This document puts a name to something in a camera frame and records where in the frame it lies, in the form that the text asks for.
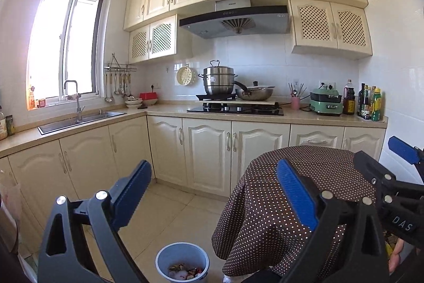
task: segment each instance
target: faucet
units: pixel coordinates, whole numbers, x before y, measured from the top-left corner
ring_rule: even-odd
[[[82,119],[81,112],[83,111],[85,106],[81,108],[79,104],[78,82],[76,80],[66,80],[65,83],[63,83],[63,89],[66,89],[66,85],[68,84],[68,82],[75,83],[75,87],[77,91],[77,120],[81,120]]]

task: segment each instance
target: round table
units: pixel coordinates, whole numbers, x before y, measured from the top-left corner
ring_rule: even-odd
[[[297,146],[270,151],[253,160],[221,214],[212,235],[216,255],[226,260],[223,273],[241,276],[265,267],[283,276],[302,250],[310,230],[292,211],[277,176],[276,167],[287,159],[300,175],[310,177],[320,190],[340,199],[375,200],[374,188],[353,166],[354,154],[318,146]],[[344,226],[340,225],[320,277],[334,262]]]

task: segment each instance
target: blue gripper pad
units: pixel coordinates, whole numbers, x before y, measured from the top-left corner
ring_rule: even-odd
[[[418,151],[399,138],[395,136],[390,137],[388,145],[390,150],[399,155],[406,162],[410,164],[417,164],[420,162]]]
[[[293,167],[285,159],[280,160],[277,164],[277,178],[299,221],[314,231],[318,225],[315,203]]]
[[[113,218],[111,226],[115,231],[130,222],[141,197],[143,197],[152,176],[150,163],[142,160],[133,172],[119,179],[109,190]]]

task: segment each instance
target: green appliance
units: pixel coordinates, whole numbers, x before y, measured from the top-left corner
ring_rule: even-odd
[[[335,89],[321,87],[311,93],[309,108],[318,114],[339,116],[343,112],[342,96]]]

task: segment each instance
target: range hood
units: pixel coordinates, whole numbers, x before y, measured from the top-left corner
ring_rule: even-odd
[[[216,2],[215,8],[217,11],[180,19],[179,26],[203,39],[288,32],[289,15],[285,5],[251,7],[250,0],[225,0]]]

